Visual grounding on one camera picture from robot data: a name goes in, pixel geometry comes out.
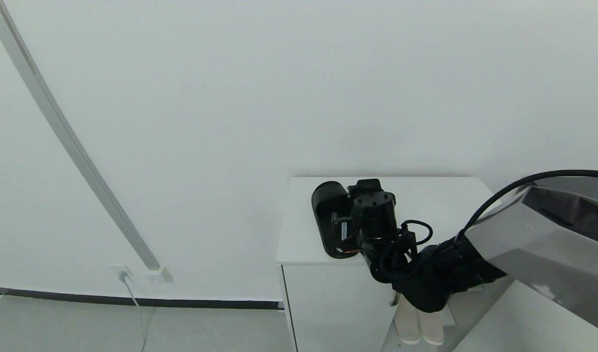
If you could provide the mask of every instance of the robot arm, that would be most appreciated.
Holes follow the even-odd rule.
[[[424,312],[442,310],[453,293],[509,275],[598,327],[598,200],[532,183],[556,176],[598,178],[598,171],[518,180],[488,199],[454,238],[420,252],[431,227],[407,220],[397,229],[394,195],[378,180],[362,180],[350,187],[351,235],[337,250],[361,252],[375,280],[391,283]],[[518,187],[524,189],[486,211]],[[430,235],[417,242],[408,223],[426,226]]]

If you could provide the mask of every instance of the metal panel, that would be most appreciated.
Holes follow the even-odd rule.
[[[10,55],[14,66],[19,71],[27,89],[29,89],[31,96],[33,96],[40,111],[42,111],[42,114],[44,114],[44,117],[51,126],[51,129],[53,129],[60,143],[66,149],[66,152],[77,166],[79,172],[84,176],[88,185],[95,192],[105,210],[107,210],[108,214],[149,270],[160,268],[160,264],[105,183],[91,158],[88,156],[88,153],[86,153],[82,143],[75,136],[75,132],[71,129],[64,113],[55,101],[55,98],[53,98],[53,94],[51,94],[38,67],[36,67],[36,63],[31,58],[2,0],[0,0],[0,40],[8,55]]]

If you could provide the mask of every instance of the white wall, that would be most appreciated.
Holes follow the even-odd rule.
[[[542,170],[598,169],[596,2],[6,4],[97,168],[175,278],[140,281],[147,296],[279,299],[272,263],[292,175],[473,175],[496,190]],[[8,61],[0,46],[0,66]],[[7,86],[0,283],[122,295],[104,267],[144,268],[33,103],[11,98],[30,99],[10,67],[0,73]],[[44,168],[40,182],[27,163]],[[61,180],[40,202],[52,217],[17,211],[37,202],[44,178]],[[78,219],[55,206],[78,198],[88,203]],[[10,228],[12,219],[22,224]],[[62,239],[71,228],[77,240]],[[92,279],[50,276],[71,256],[59,241],[102,252],[75,267]]]

